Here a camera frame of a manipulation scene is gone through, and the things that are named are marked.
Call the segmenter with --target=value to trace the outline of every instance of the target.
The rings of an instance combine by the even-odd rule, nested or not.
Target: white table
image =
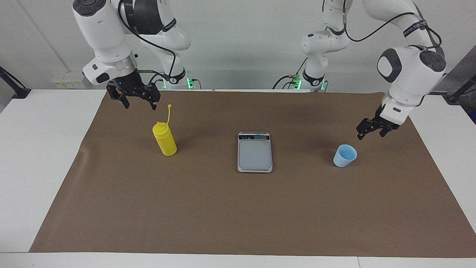
[[[476,268],[476,259],[27,253],[104,94],[34,90],[0,113],[1,268]],[[476,230],[476,126],[440,96],[427,96],[410,117]]]

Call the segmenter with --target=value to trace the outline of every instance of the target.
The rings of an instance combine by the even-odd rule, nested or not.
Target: white wall
[[[302,36],[324,29],[321,3],[173,0],[176,18],[193,38],[191,48],[181,53],[185,66],[204,88],[270,88],[279,77],[294,73],[304,60],[299,48]],[[448,71],[451,70],[476,44],[476,1],[416,3],[430,26],[443,37]],[[72,0],[2,1],[0,64],[27,86],[50,88],[51,72],[66,70],[54,50],[72,71],[80,71],[94,56],[72,16],[71,4]],[[363,37],[381,23],[366,15],[360,1],[354,1],[348,22],[354,38]],[[142,69],[160,70],[158,61],[134,36],[128,36],[128,40],[140,55]],[[384,91],[388,84],[376,72],[376,62],[385,49],[400,45],[405,45],[402,33],[389,25],[365,42],[352,43],[342,52],[329,54],[329,90]]]

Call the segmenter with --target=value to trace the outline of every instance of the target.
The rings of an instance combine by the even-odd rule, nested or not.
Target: bottle cap
[[[168,133],[170,132],[169,129],[169,122],[170,122],[170,108],[172,107],[171,104],[168,105],[169,107],[169,117],[167,119],[167,123],[157,122],[157,124],[152,128],[152,132],[156,138],[165,138]]]

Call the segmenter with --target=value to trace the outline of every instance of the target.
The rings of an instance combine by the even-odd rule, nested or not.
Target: brown paper mat
[[[476,257],[476,235],[412,122],[357,139],[381,94],[105,97],[31,252]],[[166,120],[178,153],[152,126]],[[237,171],[237,134],[271,134],[274,171]],[[340,144],[358,159],[333,166]]]

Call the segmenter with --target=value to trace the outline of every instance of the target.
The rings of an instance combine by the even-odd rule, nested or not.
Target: scale weighing platform
[[[273,171],[269,133],[240,132],[238,134],[238,171],[243,173]]]

